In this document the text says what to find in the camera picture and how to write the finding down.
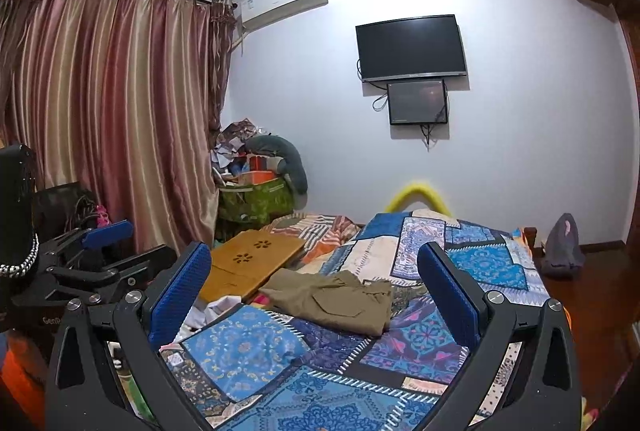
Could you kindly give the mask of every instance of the blue gripper pad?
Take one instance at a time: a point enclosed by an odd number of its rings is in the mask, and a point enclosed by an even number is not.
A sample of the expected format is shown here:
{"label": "blue gripper pad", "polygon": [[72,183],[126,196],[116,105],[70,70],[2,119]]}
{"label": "blue gripper pad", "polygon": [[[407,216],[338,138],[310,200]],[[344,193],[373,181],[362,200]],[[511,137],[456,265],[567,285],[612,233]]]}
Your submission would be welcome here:
{"label": "blue gripper pad", "polygon": [[428,244],[420,247],[417,262],[418,274],[456,343],[474,350],[480,342],[478,312],[441,258]]}
{"label": "blue gripper pad", "polygon": [[118,221],[100,229],[91,229],[82,238],[83,249],[99,249],[121,239],[133,236],[133,225],[129,220]]}
{"label": "blue gripper pad", "polygon": [[211,272],[211,253],[204,243],[192,243],[178,260],[180,262],[179,271],[166,285],[150,312],[148,340],[156,350],[175,339]]}

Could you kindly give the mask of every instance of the curtain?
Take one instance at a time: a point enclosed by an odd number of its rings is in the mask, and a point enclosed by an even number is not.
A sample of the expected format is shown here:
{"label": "curtain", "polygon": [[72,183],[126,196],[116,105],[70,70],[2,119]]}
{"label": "curtain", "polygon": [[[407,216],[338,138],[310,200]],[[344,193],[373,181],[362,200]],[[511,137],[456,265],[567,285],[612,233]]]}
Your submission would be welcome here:
{"label": "curtain", "polygon": [[232,30],[214,10],[193,0],[42,0],[28,27],[9,129],[35,150],[44,186],[79,180],[112,220],[131,220],[137,251],[213,240],[207,135]]}
{"label": "curtain", "polygon": [[4,130],[6,101],[26,27],[39,3],[40,0],[0,0],[0,140],[8,140]]}

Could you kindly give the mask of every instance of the bed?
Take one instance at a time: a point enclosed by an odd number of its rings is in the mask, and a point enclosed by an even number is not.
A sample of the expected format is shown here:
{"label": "bed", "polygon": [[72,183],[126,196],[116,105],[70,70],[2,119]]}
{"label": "bed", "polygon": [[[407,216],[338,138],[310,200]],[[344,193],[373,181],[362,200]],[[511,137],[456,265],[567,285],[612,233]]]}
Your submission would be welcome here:
{"label": "bed", "polygon": [[[418,276],[417,251],[428,241],[485,291],[536,306],[548,299],[519,233],[430,210],[379,214],[301,271],[349,270],[363,282],[390,281],[392,319],[381,337],[238,305],[161,355],[214,429],[411,431],[468,357]],[[508,347],[473,422],[498,406],[519,353],[519,343]]]}

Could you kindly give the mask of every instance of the gray bag on floor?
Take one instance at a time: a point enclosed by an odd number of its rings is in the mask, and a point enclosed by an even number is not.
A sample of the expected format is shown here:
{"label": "gray bag on floor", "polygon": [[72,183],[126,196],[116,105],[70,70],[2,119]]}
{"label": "gray bag on floor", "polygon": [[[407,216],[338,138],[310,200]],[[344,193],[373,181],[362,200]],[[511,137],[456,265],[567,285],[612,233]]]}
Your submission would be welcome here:
{"label": "gray bag on floor", "polygon": [[584,254],[578,246],[578,227],[574,217],[565,213],[556,221],[546,239],[540,272],[552,278],[570,279],[580,272],[584,261]]}

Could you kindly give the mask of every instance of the small black monitor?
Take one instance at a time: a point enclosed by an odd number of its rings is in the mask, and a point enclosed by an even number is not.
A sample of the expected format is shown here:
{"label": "small black monitor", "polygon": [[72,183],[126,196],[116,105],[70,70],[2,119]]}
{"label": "small black monitor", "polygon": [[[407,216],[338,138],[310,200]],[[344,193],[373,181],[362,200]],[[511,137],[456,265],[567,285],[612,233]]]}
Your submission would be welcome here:
{"label": "small black monitor", "polygon": [[453,14],[356,27],[363,81],[466,75]]}
{"label": "small black monitor", "polygon": [[392,81],[387,85],[389,124],[446,124],[446,92],[442,79]]}

